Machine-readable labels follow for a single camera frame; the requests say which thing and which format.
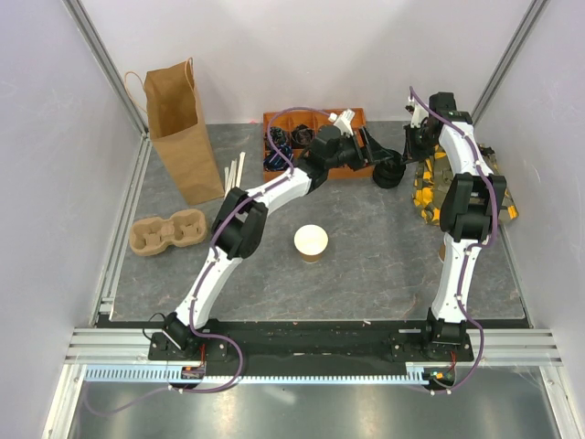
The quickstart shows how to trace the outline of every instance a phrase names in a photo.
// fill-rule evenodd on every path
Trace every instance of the wooden stick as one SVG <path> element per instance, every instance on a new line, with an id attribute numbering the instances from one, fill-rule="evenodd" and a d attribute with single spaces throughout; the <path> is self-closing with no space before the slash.
<path id="1" fill-rule="evenodd" d="M 238 174 L 236 174 L 237 178 L 236 178 L 236 186 L 239 187 L 239 184 L 241 183 L 241 173 L 244 170 L 244 157 L 246 156 L 246 153 L 244 151 L 242 151 L 241 153 L 239 153 L 239 165 L 238 165 Z"/>
<path id="2" fill-rule="evenodd" d="M 225 198 L 225 197 L 228 196 L 228 192 L 229 192 L 229 187 L 228 187 L 228 183 L 229 183 L 229 168 L 227 166 L 223 168 L 223 173 L 224 173 L 224 176 L 225 176 L 224 185 L 223 185 L 223 187 L 225 188 L 224 189 L 225 190 L 225 193 L 223 195 L 223 198 Z"/>
<path id="3" fill-rule="evenodd" d="M 231 161 L 231 169 L 229 170 L 229 189 L 233 189 L 236 186 L 236 166 L 238 162 L 236 160 Z"/>

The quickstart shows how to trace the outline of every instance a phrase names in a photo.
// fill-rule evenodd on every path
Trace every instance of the cardboard cup holder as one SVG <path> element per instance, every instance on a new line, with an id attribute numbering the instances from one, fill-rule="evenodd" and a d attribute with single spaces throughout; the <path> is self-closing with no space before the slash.
<path id="1" fill-rule="evenodd" d="M 151 217 L 136 221 L 130 229 L 130 248 L 139 256 L 153 256 L 176 247 L 199 244 L 207 236 L 207 222 L 201 210 L 186 209 L 169 219 Z"/>

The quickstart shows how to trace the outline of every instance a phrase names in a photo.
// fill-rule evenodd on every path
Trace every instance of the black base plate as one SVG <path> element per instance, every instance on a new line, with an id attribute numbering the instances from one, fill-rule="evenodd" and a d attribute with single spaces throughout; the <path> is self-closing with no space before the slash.
<path id="1" fill-rule="evenodd" d="M 365 376 L 404 374 L 410 361 L 451 362 L 453 347 L 424 347 L 418 333 L 424 321 L 343 322 L 218 322 L 210 320 L 203 332 L 235 340 L 244 353 L 245 375 L 254 376 Z M 193 337 L 186 352 L 164 334 L 153 334 L 148 358 L 162 361 L 200 359 L 205 344 L 207 374 L 230 375 L 239 364 L 238 353 L 229 343 Z M 473 360 L 468 349 L 456 350 L 458 361 Z"/>
<path id="2" fill-rule="evenodd" d="M 472 344 L 468 335 L 461 346 L 442 343 L 424 343 L 423 336 L 418 333 L 390 333 L 392 359 L 394 361 L 429 361 L 451 362 L 451 353 L 457 355 L 457 361 L 473 361 Z"/>

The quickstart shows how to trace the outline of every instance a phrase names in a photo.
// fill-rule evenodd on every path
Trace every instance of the orange tray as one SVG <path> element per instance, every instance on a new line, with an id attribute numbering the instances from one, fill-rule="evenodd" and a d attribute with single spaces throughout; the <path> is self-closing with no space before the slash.
<path id="1" fill-rule="evenodd" d="M 345 109 L 334 108 L 334 109 L 328 109 L 325 111 L 326 112 L 335 112 L 337 114 L 340 114 L 343 110 L 345 110 Z M 351 121 L 351 127 L 355 131 L 360 126 L 364 126 L 366 124 L 366 116 L 364 115 L 363 108 L 352 108 L 352 110 L 356 113 L 356 115 L 354 116 L 354 119 Z M 275 112 L 266 112 L 264 114 L 264 117 L 263 117 L 263 130 L 264 130 L 263 134 L 264 135 L 262 136 L 262 139 L 264 139 L 264 136 L 266 134 L 266 128 L 268 127 L 268 122 L 270 121 L 272 116 L 274 116 L 274 114 L 276 114 L 276 113 Z M 300 124 L 305 124 L 308 128 L 313 130 L 315 133 L 317 133 L 323 125 L 331 125 L 331 123 L 327 119 L 327 116 L 325 116 L 324 114 L 320 114 L 319 112 L 290 112 L 288 114 L 282 115 L 281 117 L 278 117 L 272 123 L 272 126 L 278 126 L 279 128 L 282 128 L 287 134 L 290 134 Z M 362 145 L 362 140 L 361 140 L 361 138 L 359 138 L 359 136 L 358 136 L 358 141 Z M 291 147 L 292 147 L 292 153 L 294 155 L 294 158 L 297 158 L 301 154 L 301 151 L 303 151 L 302 148 L 297 148 L 297 147 L 295 147 L 295 145 L 291 145 Z M 264 151 L 264 155 L 263 155 L 264 158 L 266 158 L 266 156 L 268 156 L 268 154 L 271 151 L 270 148 L 267 150 L 266 145 L 262 145 L 262 150 Z M 266 169 L 264 169 L 264 181 L 265 182 L 271 181 L 272 179 L 276 178 L 277 176 L 279 176 L 283 172 L 284 171 L 267 171 Z M 331 169 L 329 171 L 329 178 L 332 178 L 333 180 L 335 180 L 335 179 L 339 179 L 339 178 L 372 177 L 373 172 L 374 172 L 374 168 L 372 166 L 365 167 L 364 169 L 359 169 L 357 171 L 352 171 L 349 167 L 343 166 L 343 167 L 337 167 L 335 169 Z"/>

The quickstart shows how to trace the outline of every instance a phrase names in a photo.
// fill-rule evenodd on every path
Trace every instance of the paper cup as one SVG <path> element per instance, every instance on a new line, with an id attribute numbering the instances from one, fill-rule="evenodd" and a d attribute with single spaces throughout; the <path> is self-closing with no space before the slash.
<path id="1" fill-rule="evenodd" d="M 328 242 L 327 232 L 312 224 L 302 226 L 294 234 L 294 246 L 306 262 L 319 261 Z"/>

